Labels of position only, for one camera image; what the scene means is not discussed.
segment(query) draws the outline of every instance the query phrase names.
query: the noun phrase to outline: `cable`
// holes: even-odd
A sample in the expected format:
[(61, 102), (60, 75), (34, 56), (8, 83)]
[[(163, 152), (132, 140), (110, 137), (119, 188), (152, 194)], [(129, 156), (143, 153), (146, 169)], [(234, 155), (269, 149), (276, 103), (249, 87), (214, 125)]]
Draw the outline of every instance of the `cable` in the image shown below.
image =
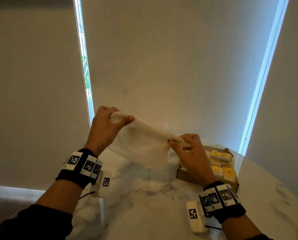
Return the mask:
[(87, 193), (87, 194), (81, 196), (79, 199), (82, 199), (83, 197), (85, 197), (85, 196), (87, 196), (87, 195), (92, 195), (92, 194), (94, 194), (94, 193), (95, 193), (95, 191), (92, 191), (92, 192), (90, 192), (90, 193)]
[(205, 227), (207, 227), (207, 228), (213, 228), (213, 229), (218, 229), (218, 230), (222, 230), (222, 231), (223, 231), (222, 228), (218, 228), (218, 227), (214, 227), (214, 226), (208, 226), (208, 225), (205, 225)]

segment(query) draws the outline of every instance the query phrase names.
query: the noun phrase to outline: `black sleeve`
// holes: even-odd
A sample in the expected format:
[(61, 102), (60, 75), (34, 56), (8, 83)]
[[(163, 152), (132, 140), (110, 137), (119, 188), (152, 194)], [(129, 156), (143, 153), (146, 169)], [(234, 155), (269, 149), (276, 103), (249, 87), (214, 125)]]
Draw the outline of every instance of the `black sleeve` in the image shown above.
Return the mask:
[(247, 240), (270, 240), (270, 238), (268, 238), (264, 234), (260, 234), (260, 235), (254, 236), (252, 238), (248, 238)]
[(0, 239), (65, 239), (73, 228), (71, 220), (69, 213), (33, 204), (0, 224)]

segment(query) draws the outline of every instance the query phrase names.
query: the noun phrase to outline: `round table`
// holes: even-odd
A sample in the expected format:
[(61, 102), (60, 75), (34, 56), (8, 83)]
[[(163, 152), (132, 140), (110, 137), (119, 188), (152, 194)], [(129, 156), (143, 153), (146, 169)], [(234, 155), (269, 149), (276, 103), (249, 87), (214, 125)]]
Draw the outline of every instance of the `round table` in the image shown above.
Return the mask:
[[(247, 216), (270, 238), (298, 239), (298, 199), (262, 167), (230, 151)], [(78, 202), (67, 239), (226, 239), (221, 230), (192, 232), (186, 204), (199, 200), (202, 187), (177, 179), (179, 158), (170, 155), (167, 169), (155, 171), (106, 149), (100, 159), (103, 169), (111, 172), (109, 195), (87, 196)], [(82, 195), (89, 191), (87, 186)]]

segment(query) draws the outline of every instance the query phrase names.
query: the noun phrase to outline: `cardboard box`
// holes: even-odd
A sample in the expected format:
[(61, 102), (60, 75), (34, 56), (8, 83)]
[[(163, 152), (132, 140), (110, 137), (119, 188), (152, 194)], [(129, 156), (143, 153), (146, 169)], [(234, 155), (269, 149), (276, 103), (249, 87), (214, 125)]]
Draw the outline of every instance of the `cardboard box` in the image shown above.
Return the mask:
[[(211, 147), (211, 146), (207, 146), (207, 145), (204, 145), (203, 147), (204, 147), (204, 149), (206, 151), (217, 150), (220, 153), (221, 152), (229, 153), (229, 154), (232, 155), (232, 158), (233, 158), (233, 154), (229, 151), (228, 148), (220, 149), (220, 148)], [(195, 179), (193, 177), (191, 177), (191, 175), (187, 171), (181, 170), (180, 168), (181, 168), (181, 163), (179, 162), (179, 168), (177, 170), (177, 178), (178, 179), (184, 180), (184, 181), (187, 181), (187, 182), (190, 182), (190, 183), (198, 184), (195, 181)], [(238, 192), (238, 189), (239, 189), (239, 180), (238, 180), (237, 176), (235, 176), (235, 182), (231, 182), (231, 181), (228, 181), (228, 180), (225, 180), (225, 179), (220, 179), (220, 181), (222, 181), (225, 184), (231, 185), (231, 187), (233, 188), (233, 190), (236, 193)]]

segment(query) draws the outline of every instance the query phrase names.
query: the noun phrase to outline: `white towel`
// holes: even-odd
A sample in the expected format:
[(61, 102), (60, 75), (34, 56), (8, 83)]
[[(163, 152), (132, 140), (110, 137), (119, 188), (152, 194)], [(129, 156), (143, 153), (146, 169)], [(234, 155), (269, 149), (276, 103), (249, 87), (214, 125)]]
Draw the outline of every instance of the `white towel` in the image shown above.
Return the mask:
[[(128, 116), (122, 112), (114, 112), (110, 122), (117, 123)], [(179, 136), (158, 129), (148, 122), (135, 117), (135, 121), (122, 128), (109, 149), (120, 156), (151, 169), (163, 170), (168, 161), (170, 146), (167, 139), (176, 140), (180, 146), (189, 146)]]

